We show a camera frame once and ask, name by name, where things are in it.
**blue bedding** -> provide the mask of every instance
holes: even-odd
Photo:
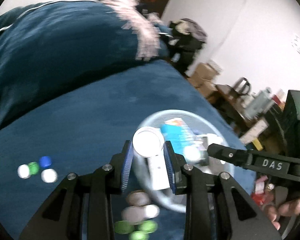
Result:
[[[121,151],[147,116],[165,109],[198,114],[222,133],[229,146],[244,148],[218,112],[171,65],[134,59],[136,36],[121,29],[115,14],[105,14],[107,8],[98,3],[81,3],[89,7],[82,12],[78,5],[81,17],[75,19],[70,10],[51,5],[49,13],[39,10],[37,17],[19,19],[0,36],[0,222],[14,239],[58,184],[44,183],[40,175],[18,177],[19,165],[41,156],[51,156],[58,181],[70,172],[91,173]],[[90,13],[94,6],[101,12]],[[96,17],[108,21],[110,30]],[[235,179],[247,191],[253,175],[235,170]],[[131,173],[126,194],[139,188]],[[124,196],[114,200],[118,221],[127,203]],[[162,208],[155,220],[159,228],[152,239],[183,238],[184,214]]]

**electric kettle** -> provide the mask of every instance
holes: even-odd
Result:
[[[246,78],[242,77],[234,84],[233,89],[239,96],[248,95],[251,91],[251,84]]]

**clear plastic bowl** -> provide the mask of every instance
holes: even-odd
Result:
[[[228,146],[228,143],[222,134],[210,122],[204,118],[183,110],[164,110],[148,116],[139,125],[138,129],[144,126],[160,128],[161,125],[172,118],[182,118],[191,130],[198,131],[202,134],[216,134],[223,139],[222,145]],[[160,205],[174,210],[176,212],[186,212],[186,196],[174,195],[171,189],[153,190],[151,187],[151,179],[146,163],[146,159],[141,155],[135,154],[133,158],[133,171],[140,183],[141,187],[151,196],[151,198]],[[234,176],[234,166],[230,163],[222,164],[220,160],[209,157],[209,166],[196,165],[203,172],[218,175],[222,171],[229,172]]]

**wooden desk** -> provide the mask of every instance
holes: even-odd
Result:
[[[257,120],[249,120],[243,115],[242,99],[229,85],[216,85],[217,91],[207,100],[219,111],[228,124],[234,122],[234,132],[246,132]]]

